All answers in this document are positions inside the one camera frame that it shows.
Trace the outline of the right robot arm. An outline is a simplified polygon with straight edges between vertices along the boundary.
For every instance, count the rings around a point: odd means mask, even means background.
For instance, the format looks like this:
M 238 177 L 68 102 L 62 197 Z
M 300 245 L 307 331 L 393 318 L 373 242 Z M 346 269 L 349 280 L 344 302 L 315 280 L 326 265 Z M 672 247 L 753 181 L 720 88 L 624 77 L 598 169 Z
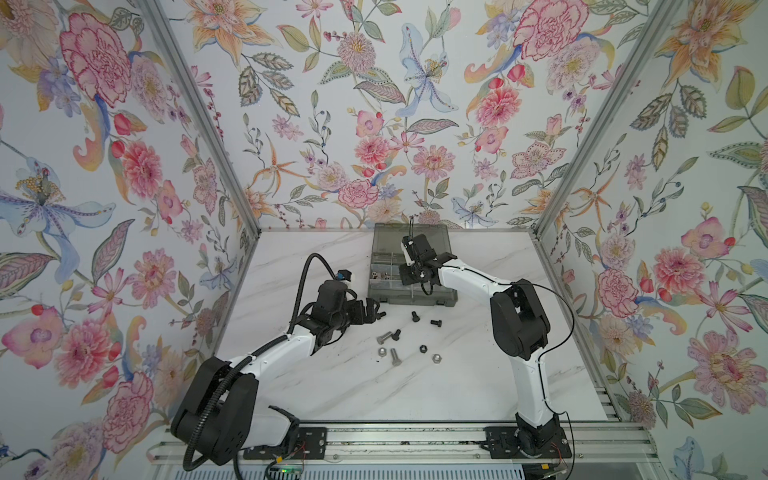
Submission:
M 399 266 L 402 283 L 443 286 L 469 295 L 490 308 L 496 345 L 511 361 L 518 395 L 516 435 L 521 451 L 535 456 L 561 431 L 558 414 L 548 405 L 543 352 L 551 331 L 535 286 L 527 280 L 493 277 L 451 253 L 437 253 L 423 234 L 406 235 Z

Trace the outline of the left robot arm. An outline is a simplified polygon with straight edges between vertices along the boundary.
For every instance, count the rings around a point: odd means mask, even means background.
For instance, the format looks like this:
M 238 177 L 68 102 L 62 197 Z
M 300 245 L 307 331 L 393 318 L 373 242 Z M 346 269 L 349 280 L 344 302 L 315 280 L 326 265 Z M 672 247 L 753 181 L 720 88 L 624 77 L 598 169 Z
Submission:
M 344 298 L 329 311 L 312 302 L 292 331 L 249 354 L 204 361 L 171 425 L 172 435 L 186 445 L 183 469 L 193 471 L 206 462 L 225 465 L 243 449 L 272 449 L 283 457 L 294 452 L 300 420 L 276 405 L 259 405 L 260 386 L 333 343 L 335 335 L 384 315 L 372 298 Z

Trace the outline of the grey plastic organizer box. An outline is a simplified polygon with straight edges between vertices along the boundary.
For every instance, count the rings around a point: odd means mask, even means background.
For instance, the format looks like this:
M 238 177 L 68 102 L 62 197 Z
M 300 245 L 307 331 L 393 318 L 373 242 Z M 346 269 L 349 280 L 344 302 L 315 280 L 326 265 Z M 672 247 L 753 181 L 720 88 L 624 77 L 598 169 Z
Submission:
M 392 305 L 455 306 L 457 291 L 441 285 L 436 270 L 451 252 L 444 225 L 376 224 L 368 296 Z

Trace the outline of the silver hex bolt long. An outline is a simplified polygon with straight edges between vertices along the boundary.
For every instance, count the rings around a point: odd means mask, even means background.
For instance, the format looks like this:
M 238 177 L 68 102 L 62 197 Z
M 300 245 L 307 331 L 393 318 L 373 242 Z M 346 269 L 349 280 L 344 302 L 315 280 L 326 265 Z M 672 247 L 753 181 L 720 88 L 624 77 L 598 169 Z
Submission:
M 399 358 L 399 356 L 398 356 L 398 354 L 397 354 L 395 349 L 390 349 L 389 353 L 390 353 L 390 356 L 391 356 L 392 365 L 394 367 L 399 366 L 399 365 L 402 364 L 402 361 L 400 360 L 400 358 Z

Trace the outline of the aluminium mounting rail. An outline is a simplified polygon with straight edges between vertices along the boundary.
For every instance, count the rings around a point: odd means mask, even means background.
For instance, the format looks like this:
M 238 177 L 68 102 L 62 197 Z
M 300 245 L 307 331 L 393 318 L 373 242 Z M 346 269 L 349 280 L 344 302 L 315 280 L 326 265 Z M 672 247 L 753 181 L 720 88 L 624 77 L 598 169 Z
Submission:
M 654 463 L 654 442 L 636 423 L 560 422 L 564 432 L 541 447 L 523 446 L 513 422 L 307 422 L 299 427 L 297 456 L 315 463 L 407 461 Z

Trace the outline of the left aluminium corner post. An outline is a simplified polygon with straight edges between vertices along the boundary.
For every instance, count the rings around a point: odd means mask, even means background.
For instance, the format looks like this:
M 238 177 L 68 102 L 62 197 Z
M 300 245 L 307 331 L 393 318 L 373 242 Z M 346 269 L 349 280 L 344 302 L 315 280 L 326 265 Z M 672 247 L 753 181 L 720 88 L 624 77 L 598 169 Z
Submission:
M 160 52 L 167 57 L 169 68 L 182 97 L 188 104 L 189 114 L 194 125 L 212 154 L 212 159 L 219 168 L 225 186 L 229 189 L 239 217 L 246 230 L 258 240 L 261 229 L 252 213 L 244 189 L 238 181 L 229 159 L 225 144 L 216 129 L 214 120 L 208 114 L 207 103 L 200 93 L 195 78 L 189 68 L 178 42 L 173 34 L 170 20 L 164 15 L 159 1 L 138 0 L 137 6 L 147 22 Z

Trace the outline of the aluminium corner post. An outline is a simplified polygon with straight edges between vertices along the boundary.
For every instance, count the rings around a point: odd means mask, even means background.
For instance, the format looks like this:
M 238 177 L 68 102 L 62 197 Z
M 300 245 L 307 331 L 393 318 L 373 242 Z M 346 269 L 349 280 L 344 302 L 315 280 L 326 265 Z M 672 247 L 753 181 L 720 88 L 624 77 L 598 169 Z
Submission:
M 258 240 L 261 229 L 252 213 L 244 189 L 238 181 L 229 159 L 225 144 L 216 129 L 214 120 L 208 114 L 207 103 L 200 93 L 195 78 L 189 68 L 178 42 L 173 34 L 170 20 L 164 15 L 159 1 L 138 0 L 137 6 L 147 22 L 160 52 L 167 57 L 169 68 L 182 97 L 188 104 L 189 114 L 194 125 L 212 154 L 212 159 L 219 168 L 225 186 L 229 189 L 239 217 L 246 230 Z
M 609 90 L 594 117 L 593 125 L 589 127 L 583 142 L 577 148 L 574 158 L 555 190 L 547 209 L 532 230 L 532 234 L 537 240 L 541 240 L 549 230 L 554 228 L 556 217 L 568 199 L 570 191 L 602 137 L 610 129 L 619 108 L 629 98 L 638 76 L 652 56 L 652 50 L 661 39 L 661 35 L 666 32 L 671 23 L 671 17 L 677 10 L 678 8 L 672 0 L 662 0 L 655 4 L 646 21 L 646 26 L 640 32 L 630 55 L 627 57 L 622 74 L 618 76 L 614 86 Z

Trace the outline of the right aluminium corner post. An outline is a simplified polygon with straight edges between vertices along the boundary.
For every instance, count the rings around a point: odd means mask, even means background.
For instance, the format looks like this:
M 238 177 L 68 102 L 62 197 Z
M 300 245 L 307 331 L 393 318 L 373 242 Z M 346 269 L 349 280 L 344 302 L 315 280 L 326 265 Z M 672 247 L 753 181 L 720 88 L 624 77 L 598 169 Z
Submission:
M 549 230 L 554 228 L 556 217 L 568 199 L 570 191 L 602 137 L 610 129 L 619 108 L 629 98 L 638 76 L 652 56 L 652 50 L 661 39 L 661 35 L 666 32 L 671 23 L 671 17 L 677 10 L 678 8 L 672 0 L 662 0 L 655 4 L 646 21 L 646 26 L 640 32 L 630 55 L 627 57 L 622 74 L 618 76 L 614 86 L 609 90 L 594 117 L 593 125 L 589 127 L 583 142 L 577 148 L 574 158 L 555 190 L 547 209 L 532 230 L 532 234 L 537 240 L 541 240 Z

